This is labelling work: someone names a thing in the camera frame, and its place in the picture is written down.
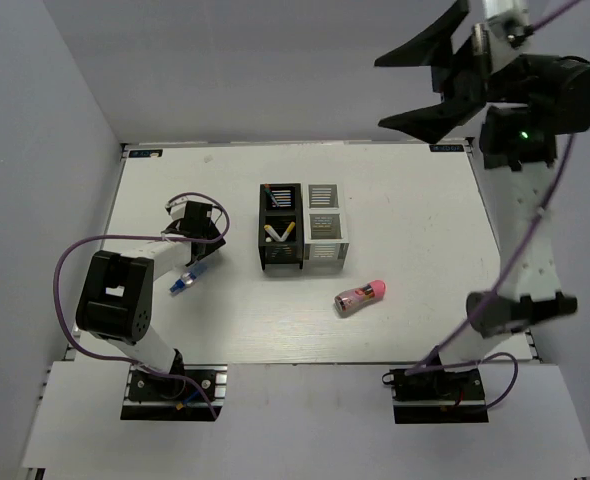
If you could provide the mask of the small blue capped bottle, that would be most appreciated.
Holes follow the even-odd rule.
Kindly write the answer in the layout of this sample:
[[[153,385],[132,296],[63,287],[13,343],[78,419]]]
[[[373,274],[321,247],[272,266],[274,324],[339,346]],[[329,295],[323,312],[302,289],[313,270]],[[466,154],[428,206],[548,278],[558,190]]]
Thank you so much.
[[[203,262],[191,264],[187,270],[171,285],[169,293],[172,296],[191,288],[196,281],[207,271],[208,266]]]

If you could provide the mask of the yellow capped white marker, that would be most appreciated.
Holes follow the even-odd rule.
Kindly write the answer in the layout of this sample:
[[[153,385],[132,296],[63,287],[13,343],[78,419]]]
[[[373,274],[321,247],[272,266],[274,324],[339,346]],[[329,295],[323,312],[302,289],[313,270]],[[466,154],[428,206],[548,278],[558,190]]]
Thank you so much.
[[[294,221],[291,222],[288,225],[288,227],[286,228],[286,230],[284,231],[284,233],[282,234],[282,236],[280,237],[280,241],[285,242],[288,239],[291,232],[295,229],[295,227],[296,227],[296,223]]]

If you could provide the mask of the pink capped glue bottle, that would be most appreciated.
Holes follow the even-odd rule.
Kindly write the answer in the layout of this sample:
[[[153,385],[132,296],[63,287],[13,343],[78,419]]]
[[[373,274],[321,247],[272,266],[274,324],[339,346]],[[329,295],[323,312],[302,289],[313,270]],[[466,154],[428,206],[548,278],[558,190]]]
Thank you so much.
[[[386,283],[382,280],[373,280],[337,294],[334,297],[334,306],[340,316],[347,317],[367,305],[382,300],[385,293]]]

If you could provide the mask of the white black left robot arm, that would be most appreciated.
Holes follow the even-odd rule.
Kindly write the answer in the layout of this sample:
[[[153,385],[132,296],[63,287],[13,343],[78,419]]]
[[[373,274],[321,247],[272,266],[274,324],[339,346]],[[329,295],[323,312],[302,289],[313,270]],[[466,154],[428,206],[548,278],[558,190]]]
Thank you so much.
[[[127,252],[100,250],[91,259],[76,311],[76,325],[93,337],[118,348],[139,367],[154,370],[152,387],[174,399],[186,387],[181,354],[151,326],[154,283],[177,270],[169,287],[177,295],[192,287],[206,271],[204,259],[225,245],[216,226],[217,203],[177,197],[165,209],[171,223],[162,239]]]

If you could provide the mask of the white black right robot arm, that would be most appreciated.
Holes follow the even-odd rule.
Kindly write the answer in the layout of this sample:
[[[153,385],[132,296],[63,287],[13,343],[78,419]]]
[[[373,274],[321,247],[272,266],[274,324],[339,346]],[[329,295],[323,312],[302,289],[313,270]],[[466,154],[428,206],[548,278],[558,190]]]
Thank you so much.
[[[484,20],[459,47],[452,35],[468,15],[465,1],[403,45],[380,56],[379,68],[427,66],[437,104],[383,118],[379,126],[436,144],[476,114],[482,155],[480,195],[500,255],[486,292],[466,301],[466,319],[411,368],[428,390],[459,391],[459,369],[479,365],[506,338],[577,310],[557,276],[549,207],[570,159],[559,136],[590,128],[590,59],[529,52],[541,30],[522,1],[488,1]]]

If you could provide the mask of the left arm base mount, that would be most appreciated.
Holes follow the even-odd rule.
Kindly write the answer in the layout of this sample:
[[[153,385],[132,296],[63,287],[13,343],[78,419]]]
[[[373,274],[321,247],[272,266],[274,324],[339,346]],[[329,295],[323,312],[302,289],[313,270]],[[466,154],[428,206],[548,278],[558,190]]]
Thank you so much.
[[[184,374],[199,384],[215,413],[224,405],[228,367],[185,365]],[[214,422],[215,417],[202,395],[191,384],[129,371],[120,419],[124,421]]]

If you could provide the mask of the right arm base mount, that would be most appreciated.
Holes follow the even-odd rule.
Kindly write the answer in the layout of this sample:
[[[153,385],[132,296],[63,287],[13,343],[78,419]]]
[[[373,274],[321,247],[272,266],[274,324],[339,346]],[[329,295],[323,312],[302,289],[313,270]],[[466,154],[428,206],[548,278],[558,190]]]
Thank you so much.
[[[478,369],[406,376],[389,370],[382,383],[391,390],[397,425],[482,424],[488,422],[486,396]]]

